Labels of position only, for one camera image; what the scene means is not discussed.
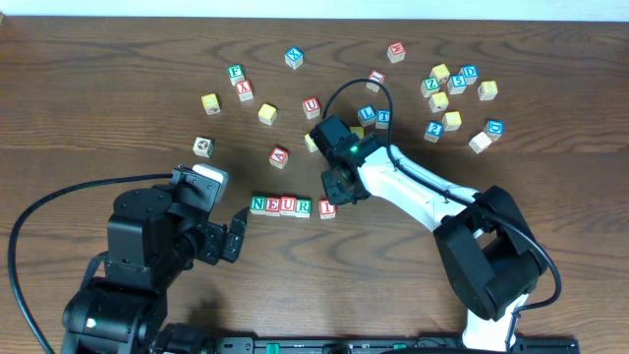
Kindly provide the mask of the green N block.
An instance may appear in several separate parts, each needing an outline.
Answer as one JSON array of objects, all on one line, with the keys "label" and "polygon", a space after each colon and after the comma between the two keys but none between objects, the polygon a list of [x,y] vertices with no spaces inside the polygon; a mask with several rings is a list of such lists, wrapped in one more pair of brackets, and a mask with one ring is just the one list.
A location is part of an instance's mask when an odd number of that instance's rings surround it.
[{"label": "green N block", "polygon": [[251,196],[250,212],[252,214],[265,214],[266,197]]}]

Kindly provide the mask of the yellow S block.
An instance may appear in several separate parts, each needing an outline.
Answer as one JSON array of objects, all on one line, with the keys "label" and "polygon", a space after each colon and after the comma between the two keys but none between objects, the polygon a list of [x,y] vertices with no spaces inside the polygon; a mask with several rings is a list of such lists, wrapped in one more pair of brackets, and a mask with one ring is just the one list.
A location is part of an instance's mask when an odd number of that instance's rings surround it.
[{"label": "yellow S block", "polygon": [[456,131],[462,125],[462,118],[459,111],[449,111],[446,112],[443,117],[441,124],[444,127],[445,131]]}]

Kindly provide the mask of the blue 2 block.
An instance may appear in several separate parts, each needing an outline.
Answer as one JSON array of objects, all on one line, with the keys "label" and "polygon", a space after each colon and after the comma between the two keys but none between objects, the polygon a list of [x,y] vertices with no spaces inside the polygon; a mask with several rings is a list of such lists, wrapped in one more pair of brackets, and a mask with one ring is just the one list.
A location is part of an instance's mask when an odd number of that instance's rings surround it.
[{"label": "blue 2 block", "polygon": [[426,141],[436,143],[442,136],[443,130],[444,128],[441,123],[429,121],[425,130],[424,139]]}]

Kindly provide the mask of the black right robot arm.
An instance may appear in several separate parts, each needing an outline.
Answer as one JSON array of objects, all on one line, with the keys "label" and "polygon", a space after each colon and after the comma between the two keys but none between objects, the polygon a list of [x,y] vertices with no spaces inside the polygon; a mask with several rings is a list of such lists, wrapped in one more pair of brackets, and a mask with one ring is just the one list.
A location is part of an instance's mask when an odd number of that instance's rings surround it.
[{"label": "black right robot arm", "polygon": [[448,281],[468,310],[463,343],[506,352],[539,278],[554,270],[509,193],[480,193],[418,165],[388,138],[359,138],[337,115],[314,126],[314,144],[329,164],[321,181],[334,206],[370,196],[401,208],[435,240]]}]

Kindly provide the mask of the red E block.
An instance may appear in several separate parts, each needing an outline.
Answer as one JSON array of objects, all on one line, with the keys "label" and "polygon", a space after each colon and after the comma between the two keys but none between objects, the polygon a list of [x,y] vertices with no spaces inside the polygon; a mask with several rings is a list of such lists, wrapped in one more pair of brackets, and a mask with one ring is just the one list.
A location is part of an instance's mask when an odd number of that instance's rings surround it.
[{"label": "red E block", "polygon": [[264,214],[269,216],[280,216],[280,198],[266,197],[264,205]]}]

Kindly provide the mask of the green R block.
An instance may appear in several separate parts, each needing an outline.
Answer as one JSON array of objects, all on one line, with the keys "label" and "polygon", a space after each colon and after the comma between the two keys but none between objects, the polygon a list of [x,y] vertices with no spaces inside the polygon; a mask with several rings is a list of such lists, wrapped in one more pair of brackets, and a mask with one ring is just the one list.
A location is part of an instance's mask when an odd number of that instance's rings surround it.
[{"label": "green R block", "polygon": [[308,199],[296,199],[294,215],[301,218],[309,218],[312,212],[312,201]]}]

